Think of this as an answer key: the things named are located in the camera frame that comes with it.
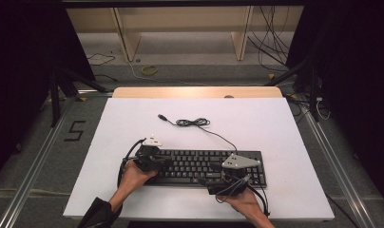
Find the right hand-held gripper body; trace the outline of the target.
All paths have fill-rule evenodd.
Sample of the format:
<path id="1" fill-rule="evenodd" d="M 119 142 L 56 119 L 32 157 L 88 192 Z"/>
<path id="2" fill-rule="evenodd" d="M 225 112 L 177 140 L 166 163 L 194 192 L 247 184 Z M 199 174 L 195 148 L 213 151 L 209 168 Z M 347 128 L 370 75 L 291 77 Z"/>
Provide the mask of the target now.
<path id="1" fill-rule="evenodd" d="M 207 187 L 210 195 L 237 196 L 248 186 L 262 187 L 262 159 L 260 154 L 256 157 L 247 156 L 244 153 L 232 153 L 225 161 L 220 163 L 223 170 L 219 178 L 206 179 L 213 185 Z"/>

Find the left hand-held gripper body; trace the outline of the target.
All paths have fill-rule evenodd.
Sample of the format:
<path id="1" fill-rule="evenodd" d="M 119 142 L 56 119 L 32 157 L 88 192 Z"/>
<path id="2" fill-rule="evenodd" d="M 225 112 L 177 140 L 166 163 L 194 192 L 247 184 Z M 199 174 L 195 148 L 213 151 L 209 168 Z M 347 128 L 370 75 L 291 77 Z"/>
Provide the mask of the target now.
<path id="1" fill-rule="evenodd" d="M 162 144 L 154 137 L 143 140 L 136 152 L 136 164 L 144 172 L 160 170 L 165 166 L 165 158 L 159 155 Z"/>

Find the black keyboard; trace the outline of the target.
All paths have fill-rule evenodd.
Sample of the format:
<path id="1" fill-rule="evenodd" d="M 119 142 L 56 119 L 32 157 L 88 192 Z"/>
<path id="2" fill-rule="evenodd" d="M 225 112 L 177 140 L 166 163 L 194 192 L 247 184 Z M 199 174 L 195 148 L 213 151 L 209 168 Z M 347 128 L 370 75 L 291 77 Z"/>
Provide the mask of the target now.
<path id="1" fill-rule="evenodd" d="M 260 151 L 232 151 L 232 150 L 180 150 L 163 149 L 159 155 L 171 158 L 172 166 L 162 168 L 158 175 L 148 180 L 145 184 L 152 186 L 199 186 L 198 178 L 219 178 L 220 172 L 209 167 L 210 162 L 224 162 L 232 153 L 244 153 L 256 157 Z M 262 164 L 262 187 L 267 187 L 264 165 Z"/>

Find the person's right hand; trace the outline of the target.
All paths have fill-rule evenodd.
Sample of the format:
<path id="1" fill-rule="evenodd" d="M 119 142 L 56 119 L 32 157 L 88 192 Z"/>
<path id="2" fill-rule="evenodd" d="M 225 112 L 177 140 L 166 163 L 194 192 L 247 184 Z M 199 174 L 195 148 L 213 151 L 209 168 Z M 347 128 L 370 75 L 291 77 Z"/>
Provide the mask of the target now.
<path id="1" fill-rule="evenodd" d="M 229 203 L 248 220 L 257 219 L 262 214 L 255 194 L 248 188 L 236 197 L 217 196 L 217 200 Z"/>

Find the person's left hand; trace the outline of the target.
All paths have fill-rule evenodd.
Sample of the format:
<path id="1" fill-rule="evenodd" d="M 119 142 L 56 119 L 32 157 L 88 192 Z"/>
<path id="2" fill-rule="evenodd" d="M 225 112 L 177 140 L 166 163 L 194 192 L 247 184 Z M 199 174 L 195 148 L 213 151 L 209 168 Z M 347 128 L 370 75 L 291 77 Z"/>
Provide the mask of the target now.
<path id="1" fill-rule="evenodd" d="M 144 172 L 134 161 L 128 161 L 121 179 L 118 192 L 122 198 L 127 198 L 132 192 L 139 189 L 150 178 L 158 174 L 156 170 Z"/>

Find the white table board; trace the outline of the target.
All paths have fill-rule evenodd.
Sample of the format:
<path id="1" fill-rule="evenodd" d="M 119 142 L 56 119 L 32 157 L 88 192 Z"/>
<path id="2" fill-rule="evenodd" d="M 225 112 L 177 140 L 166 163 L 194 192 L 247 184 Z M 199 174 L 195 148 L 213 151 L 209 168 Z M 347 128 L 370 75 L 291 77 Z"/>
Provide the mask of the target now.
<path id="1" fill-rule="evenodd" d="M 83 216 L 96 197 L 108 200 L 122 158 L 151 136 L 164 149 L 260 151 L 271 219 L 334 217 L 283 98 L 109 99 L 65 216 Z"/>

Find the light wooden table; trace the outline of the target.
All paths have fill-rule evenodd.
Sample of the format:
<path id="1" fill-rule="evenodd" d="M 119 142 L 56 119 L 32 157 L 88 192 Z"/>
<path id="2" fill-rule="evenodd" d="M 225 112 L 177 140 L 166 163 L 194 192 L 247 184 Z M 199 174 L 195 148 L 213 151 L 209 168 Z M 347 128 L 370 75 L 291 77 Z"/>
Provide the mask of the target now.
<path id="1" fill-rule="evenodd" d="M 139 86 L 118 87 L 113 98 L 281 98 L 275 86 Z"/>

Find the black tripod stand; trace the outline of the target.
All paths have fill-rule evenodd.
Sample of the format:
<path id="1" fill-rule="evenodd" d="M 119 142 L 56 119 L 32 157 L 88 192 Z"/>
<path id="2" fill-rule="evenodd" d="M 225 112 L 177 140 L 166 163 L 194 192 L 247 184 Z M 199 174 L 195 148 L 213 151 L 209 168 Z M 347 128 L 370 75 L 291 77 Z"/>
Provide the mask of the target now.
<path id="1" fill-rule="evenodd" d="M 55 66 L 49 77 L 49 91 L 52 103 L 52 127 L 58 124 L 58 121 L 61 118 L 58 89 L 61 89 L 69 98 L 75 97 L 79 94 L 79 90 L 74 85 L 74 81 L 78 81 L 102 93 L 112 92 L 112 89 L 98 85 L 94 80 L 90 80 L 72 69 L 63 66 Z"/>

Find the light wooden shelf unit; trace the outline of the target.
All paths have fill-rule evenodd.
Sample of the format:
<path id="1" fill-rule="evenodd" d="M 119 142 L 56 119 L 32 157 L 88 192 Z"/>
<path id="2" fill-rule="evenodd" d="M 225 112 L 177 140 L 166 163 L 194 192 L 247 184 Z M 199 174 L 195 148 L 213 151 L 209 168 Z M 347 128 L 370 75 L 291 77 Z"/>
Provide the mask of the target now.
<path id="1" fill-rule="evenodd" d="M 250 31 L 294 31 L 303 6 L 160 7 L 68 9 L 78 33 L 115 33 L 127 61 L 134 59 L 144 32 L 228 32 L 236 58 L 244 58 Z"/>

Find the black metal stand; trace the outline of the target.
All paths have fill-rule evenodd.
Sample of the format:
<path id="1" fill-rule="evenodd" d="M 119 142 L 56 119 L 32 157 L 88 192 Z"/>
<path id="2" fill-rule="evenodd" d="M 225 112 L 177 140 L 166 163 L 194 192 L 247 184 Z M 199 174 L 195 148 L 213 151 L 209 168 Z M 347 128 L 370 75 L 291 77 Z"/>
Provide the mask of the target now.
<path id="1" fill-rule="evenodd" d="M 303 60 L 276 79 L 271 80 L 265 86 L 276 86 L 293 75 L 297 75 L 293 89 L 302 92 L 308 89 L 310 93 L 310 113 L 316 122 L 319 121 L 317 114 L 317 70 L 312 60 Z"/>

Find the dark curtain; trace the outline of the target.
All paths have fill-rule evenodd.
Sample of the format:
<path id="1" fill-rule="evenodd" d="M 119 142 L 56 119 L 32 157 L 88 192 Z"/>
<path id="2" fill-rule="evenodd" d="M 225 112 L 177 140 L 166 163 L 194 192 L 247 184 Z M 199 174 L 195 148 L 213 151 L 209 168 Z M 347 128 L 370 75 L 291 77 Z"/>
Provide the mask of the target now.
<path id="1" fill-rule="evenodd" d="M 321 92 L 384 199 L 384 0 L 308 0 L 287 66 L 304 60 L 337 9 L 337 29 L 321 43 Z"/>
<path id="2" fill-rule="evenodd" d="M 62 0 L 0 0 L 0 171 L 64 68 L 95 79 Z"/>

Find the aluminium floor rail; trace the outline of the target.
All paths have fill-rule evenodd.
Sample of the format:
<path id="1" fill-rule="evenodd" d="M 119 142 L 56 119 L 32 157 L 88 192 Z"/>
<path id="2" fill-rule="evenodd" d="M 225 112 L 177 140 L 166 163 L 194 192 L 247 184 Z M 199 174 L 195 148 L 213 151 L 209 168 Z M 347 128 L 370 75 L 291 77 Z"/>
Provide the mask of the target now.
<path id="1" fill-rule="evenodd" d="M 64 211 L 108 97 L 84 93 L 62 101 L 49 125 L 45 104 L 21 145 L 0 172 L 0 228 L 75 228 Z"/>
<path id="2" fill-rule="evenodd" d="M 366 204 L 355 190 L 355 187 L 350 181 L 343 165 L 339 161 L 335 150 L 327 139 L 320 123 L 314 119 L 312 114 L 306 114 L 305 119 L 310 125 L 317 142 L 336 177 L 336 181 L 338 182 L 345 199 L 354 213 L 358 226 L 360 228 L 375 228 L 375 223 L 372 220 L 371 214 L 367 210 Z"/>

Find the black frame bar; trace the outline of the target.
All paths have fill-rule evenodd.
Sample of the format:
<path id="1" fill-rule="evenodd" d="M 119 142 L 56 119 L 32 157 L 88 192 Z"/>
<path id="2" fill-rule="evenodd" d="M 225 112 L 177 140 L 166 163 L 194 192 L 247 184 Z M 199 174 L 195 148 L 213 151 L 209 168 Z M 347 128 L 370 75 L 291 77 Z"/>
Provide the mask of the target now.
<path id="1" fill-rule="evenodd" d="M 61 0 L 67 8 L 306 6 L 312 0 Z"/>

